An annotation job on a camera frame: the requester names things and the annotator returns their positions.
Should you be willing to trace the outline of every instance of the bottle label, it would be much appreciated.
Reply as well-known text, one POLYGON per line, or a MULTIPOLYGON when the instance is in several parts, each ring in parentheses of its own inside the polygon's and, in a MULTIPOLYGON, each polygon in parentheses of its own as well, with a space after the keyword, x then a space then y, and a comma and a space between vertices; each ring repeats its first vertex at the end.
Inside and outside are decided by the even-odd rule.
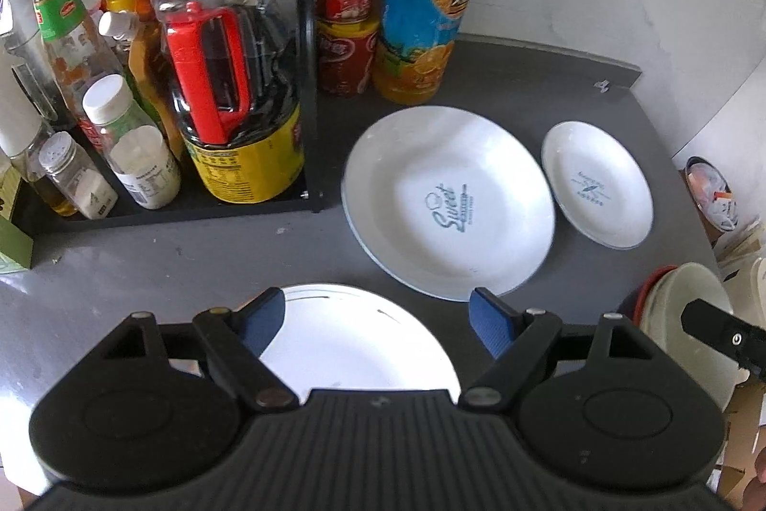
POLYGON ((428 91, 439 85, 468 0, 385 0, 378 68, 402 89, 428 91))
POLYGON ((68 35, 87 16, 82 0, 43 0, 34 9, 45 42, 68 35))
POLYGON ((255 204, 276 197, 304 167, 300 107, 269 137, 241 148, 209 150, 186 141, 205 187, 224 202, 255 204))
POLYGON ((157 160, 147 168, 129 174, 114 172, 133 200, 144 208, 162 208, 178 195, 181 187, 179 164, 164 143, 162 148, 162 160, 157 160))

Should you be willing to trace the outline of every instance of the sauce bottle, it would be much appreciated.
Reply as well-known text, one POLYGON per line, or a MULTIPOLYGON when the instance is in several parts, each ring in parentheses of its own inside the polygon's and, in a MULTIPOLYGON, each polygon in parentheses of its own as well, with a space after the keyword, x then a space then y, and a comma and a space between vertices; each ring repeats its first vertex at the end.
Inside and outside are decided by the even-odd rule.
POLYGON ((90 142, 101 140, 83 110, 83 96, 98 79, 123 72, 120 62, 98 33, 82 0, 32 0, 40 33, 56 82, 67 107, 90 142))
POLYGON ((162 54, 162 26, 150 0, 106 0, 99 33, 116 42, 117 58, 125 68, 135 99, 157 124, 170 151, 181 165, 189 160, 183 138, 169 106, 172 68, 162 54))

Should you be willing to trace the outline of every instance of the small white plate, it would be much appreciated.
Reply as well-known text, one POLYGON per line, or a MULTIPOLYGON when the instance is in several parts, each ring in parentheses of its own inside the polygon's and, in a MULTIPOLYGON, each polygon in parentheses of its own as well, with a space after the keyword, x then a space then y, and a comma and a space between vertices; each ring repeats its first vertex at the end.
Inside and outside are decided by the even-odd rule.
POLYGON ((564 216, 589 239, 629 250, 652 229, 652 193, 619 141, 584 122, 554 126, 542 143, 542 168, 564 216))
POLYGON ((260 356, 305 402, 314 387, 461 394, 439 341, 409 312, 339 284, 283 288, 282 328, 260 356))
POLYGON ((539 268, 553 240, 551 192, 535 159, 493 122, 449 107, 378 120, 346 162, 343 208, 385 271, 433 297, 497 295, 539 268))

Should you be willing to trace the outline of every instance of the white bowl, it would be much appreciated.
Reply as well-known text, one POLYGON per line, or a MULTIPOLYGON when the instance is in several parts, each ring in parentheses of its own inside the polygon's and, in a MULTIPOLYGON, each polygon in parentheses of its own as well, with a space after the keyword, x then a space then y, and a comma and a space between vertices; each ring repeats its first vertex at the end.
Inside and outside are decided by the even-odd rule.
POLYGON ((619 141, 584 122, 554 126, 542 167, 564 216, 586 237, 614 250, 646 239, 654 211, 641 168, 619 141))
POLYGON ((304 402, 312 388, 441 390, 461 385, 439 341, 409 312, 339 284, 287 286, 281 329, 260 360, 304 402))
POLYGON ((510 133, 449 107, 378 120, 346 163, 351 230, 394 278, 468 301, 477 286, 508 293, 539 268, 553 240, 545 176, 510 133))
POLYGON ((641 331, 673 358, 701 385, 722 410, 729 403, 738 378, 733 360, 686 334, 681 313, 695 299, 732 312, 729 297, 718 277, 707 267, 688 262, 658 283, 650 306, 641 317, 641 331))

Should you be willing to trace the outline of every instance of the white bottle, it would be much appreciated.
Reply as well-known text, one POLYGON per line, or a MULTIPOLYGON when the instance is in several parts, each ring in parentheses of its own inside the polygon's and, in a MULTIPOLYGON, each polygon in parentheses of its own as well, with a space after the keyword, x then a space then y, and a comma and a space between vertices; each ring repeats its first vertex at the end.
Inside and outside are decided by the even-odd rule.
POLYGON ((83 109, 101 136, 106 162, 139 206, 162 208, 178 195, 178 164, 124 77, 96 81, 83 97, 83 109))

